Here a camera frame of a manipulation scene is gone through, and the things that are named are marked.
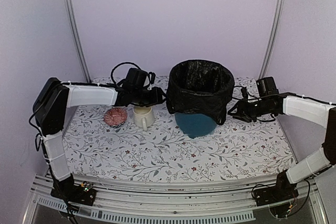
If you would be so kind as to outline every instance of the lavender wall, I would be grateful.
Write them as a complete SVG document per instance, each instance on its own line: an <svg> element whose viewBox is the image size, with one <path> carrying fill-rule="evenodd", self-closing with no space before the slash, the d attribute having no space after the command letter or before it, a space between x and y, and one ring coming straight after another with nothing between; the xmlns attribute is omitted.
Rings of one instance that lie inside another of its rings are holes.
<svg viewBox="0 0 336 224"><path fill-rule="evenodd" d="M268 70L282 91L336 101L336 0L285 0ZM301 119L280 118L299 160L324 141L325 130ZM336 171L317 178L330 223L336 223Z"/></svg>
<svg viewBox="0 0 336 224"><path fill-rule="evenodd" d="M51 77L84 81L63 0L0 0L0 223L20 223L46 170L27 120Z"/></svg>
<svg viewBox="0 0 336 224"><path fill-rule="evenodd" d="M73 0L73 6L93 77L109 76L126 60L168 74L192 58L257 77L276 0Z"/></svg>

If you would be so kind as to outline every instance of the wire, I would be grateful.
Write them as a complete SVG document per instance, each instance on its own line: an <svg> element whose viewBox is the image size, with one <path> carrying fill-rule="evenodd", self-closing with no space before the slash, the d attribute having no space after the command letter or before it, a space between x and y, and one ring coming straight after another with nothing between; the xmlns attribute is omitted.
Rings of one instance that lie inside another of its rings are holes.
<svg viewBox="0 0 336 224"><path fill-rule="evenodd" d="M270 188L270 186L268 186L268 185L264 185L264 184L257 184L257 185L255 185L255 186L252 188L252 191L251 191L251 196L252 196L252 198L253 198L254 200L256 200L257 198L254 197L254 195L253 195L253 191L254 191L254 189L256 189L257 187L261 187L261 186L265 186L265 187Z"/></svg>
<svg viewBox="0 0 336 224"><path fill-rule="evenodd" d="M42 142L41 137L42 137L42 135L40 133L37 133L36 136L35 136L35 149L36 149L37 152L40 150L40 147L41 147L41 142Z"/></svg>
<svg viewBox="0 0 336 224"><path fill-rule="evenodd" d="M57 179L54 177L54 174L52 173L52 169L49 166L49 171L51 174L51 177L53 178L53 181L57 181ZM72 224L78 224L75 215L73 213L73 211L78 211L78 207L74 207L72 204L69 203L69 201L67 200L67 198L63 195L63 193L61 192L58 183L53 183L55 190L57 191L57 193L59 194L59 196L62 198L62 200L64 201L65 205L67 206L67 214L68 214L68 220L72 223Z"/></svg>
<svg viewBox="0 0 336 224"><path fill-rule="evenodd" d="M296 201L298 198L295 196L295 193L294 193L293 191L292 191L292 195L293 195L293 199L294 199L292 205L294 205L295 201Z"/></svg>
<svg viewBox="0 0 336 224"><path fill-rule="evenodd" d="M247 91L247 88L246 87L244 87L244 86L241 86L241 85L237 85L237 86L234 86L234 88L242 88L242 89L246 89L246 92L247 92L247 94L250 96L250 97L253 97L253 98L255 98L255 99L259 99L259 97L256 97L255 95L252 95L250 92L248 92ZM234 100L238 100L238 101L240 101L240 100L246 100L246 99L244 99L244 98L236 98L236 97L232 97L232 99L234 99Z"/></svg>
<svg viewBox="0 0 336 224"><path fill-rule="evenodd" d="M294 212L294 213L288 215L288 217L293 216L293 215L296 215L296 214L297 214L297 213L298 213L298 212L305 206L305 204L306 204L307 201L308 201L309 194L310 194L310 183L309 183L308 180L305 180L305 182L307 182L307 184L308 184L308 192L307 192L307 196L306 196L306 198L304 199L304 202L303 202L303 204L301 205L301 207L299 207L299 209L296 210L296 212Z"/></svg>
<svg viewBox="0 0 336 224"><path fill-rule="evenodd" d="M38 131L38 133L40 134L40 135L42 135L42 132L41 132L41 130L39 129L39 127L37 127L36 125L34 125L33 123L32 123L32 119L33 119L33 117L36 115L36 113L42 108L42 106L43 106L44 104L43 103L41 103L41 105L35 110L35 112L30 116L30 118L28 119L28 123L29 123L29 125L30 126L32 126L32 127L34 127L35 129L37 129L37 131Z"/></svg>
<svg viewBox="0 0 336 224"><path fill-rule="evenodd" d="M117 82L116 82L115 79L113 78L113 73L114 73L114 71L115 71L118 67L120 67L120 66L122 66L122 65L126 65L126 64L136 66L138 69L141 70L141 68L140 68L137 64L132 63L132 62L128 62L128 61L126 61L126 62L119 63L119 64L116 65L116 66L112 69L112 71L111 71L111 80L112 80L112 82L113 82L115 85L117 85Z"/></svg>
<svg viewBox="0 0 336 224"><path fill-rule="evenodd" d="M269 123L269 122L274 122L276 119L275 119L275 117L274 117L274 114L272 113L271 115L271 118L273 118L273 119L271 119L271 120L262 120L262 119L257 119L259 122L262 122L262 123Z"/></svg>

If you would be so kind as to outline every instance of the small red bowl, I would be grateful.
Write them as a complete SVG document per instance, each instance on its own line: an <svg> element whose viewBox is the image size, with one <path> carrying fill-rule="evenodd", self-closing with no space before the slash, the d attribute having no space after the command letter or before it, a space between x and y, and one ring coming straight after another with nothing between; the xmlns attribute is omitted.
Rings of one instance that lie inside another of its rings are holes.
<svg viewBox="0 0 336 224"><path fill-rule="evenodd" d="M104 122L111 127L120 127L126 122L127 110L123 108L111 108L104 115Z"/></svg>

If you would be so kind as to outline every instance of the black trash bin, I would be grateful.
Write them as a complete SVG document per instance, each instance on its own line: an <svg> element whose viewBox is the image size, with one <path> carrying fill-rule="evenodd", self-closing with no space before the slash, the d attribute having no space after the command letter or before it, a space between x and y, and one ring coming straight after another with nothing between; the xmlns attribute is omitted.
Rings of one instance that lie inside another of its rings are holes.
<svg viewBox="0 0 336 224"><path fill-rule="evenodd" d="M219 63L207 60L181 62L169 75L167 109L170 114L203 114L223 125L234 86L232 73Z"/></svg>

